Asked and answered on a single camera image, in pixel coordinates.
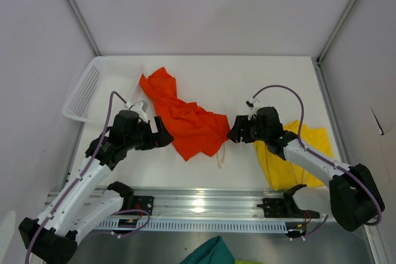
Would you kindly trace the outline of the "orange shorts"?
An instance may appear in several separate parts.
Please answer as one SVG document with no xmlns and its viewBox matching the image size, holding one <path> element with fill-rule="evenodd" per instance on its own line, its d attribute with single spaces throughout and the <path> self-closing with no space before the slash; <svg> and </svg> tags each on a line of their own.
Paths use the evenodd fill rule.
<svg viewBox="0 0 396 264">
<path fill-rule="evenodd" d="M 174 137 L 173 145 L 184 161 L 199 153 L 212 157 L 228 140 L 227 116 L 207 111 L 196 102 L 179 99 L 176 79 L 164 67 L 148 77 L 142 75 L 139 85 Z"/>
</svg>

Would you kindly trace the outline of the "yellow shorts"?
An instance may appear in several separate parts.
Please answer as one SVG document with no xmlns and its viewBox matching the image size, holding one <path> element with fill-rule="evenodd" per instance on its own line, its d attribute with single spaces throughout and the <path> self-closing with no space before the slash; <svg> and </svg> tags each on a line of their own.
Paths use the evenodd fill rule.
<svg viewBox="0 0 396 264">
<path fill-rule="evenodd" d="M 284 129 L 295 134 L 300 132 L 303 144 L 294 139 L 281 147 L 283 158 L 273 154 L 263 141 L 254 142 L 257 159 L 269 187 L 273 190 L 288 190 L 298 184 L 311 188 L 327 187 L 332 167 L 310 153 L 313 151 L 325 159 L 334 159 L 326 128 L 311 128 L 296 120 L 284 125 Z"/>
</svg>

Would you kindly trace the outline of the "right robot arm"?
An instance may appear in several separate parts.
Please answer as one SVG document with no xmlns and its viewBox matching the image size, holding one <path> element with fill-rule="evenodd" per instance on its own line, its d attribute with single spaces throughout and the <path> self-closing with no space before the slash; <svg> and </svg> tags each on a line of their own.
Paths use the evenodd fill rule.
<svg viewBox="0 0 396 264">
<path fill-rule="evenodd" d="M 227 137 L 233 143 L 264 142 L 273 155 L 319 179 L 329 190 L 331 214 L 343 229 L 354 231 L 381 222 L 385 204 L 369 168 L 335 161 L 303 142 L 298 134 L 284 129 L 274 107 L 238 115 Z"/>
</svg>

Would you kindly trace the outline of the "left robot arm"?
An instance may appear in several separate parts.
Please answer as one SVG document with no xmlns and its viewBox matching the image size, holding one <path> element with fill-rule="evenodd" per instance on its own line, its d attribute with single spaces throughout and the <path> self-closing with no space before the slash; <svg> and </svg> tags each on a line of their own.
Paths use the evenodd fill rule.
<svg viewBox="0 0 396 264">
<path fill-rule="evenodd" d="M 120 111 L 85 152 L 81 167 L 58 196 L 35 219 L 24 218 L 19 232 L 31 255 L 46 263 L 68 263 L 78 245 L 107 217 L 136 211 L 134 190 L 122 182 L 111 183 L 98 201 L 83 209 L 85 201 L 131 150 L 165 147 L 174 140 L 162 118 L 154 118 L 153 132 L 145 112 L 137 107 Z"/>
</svg>

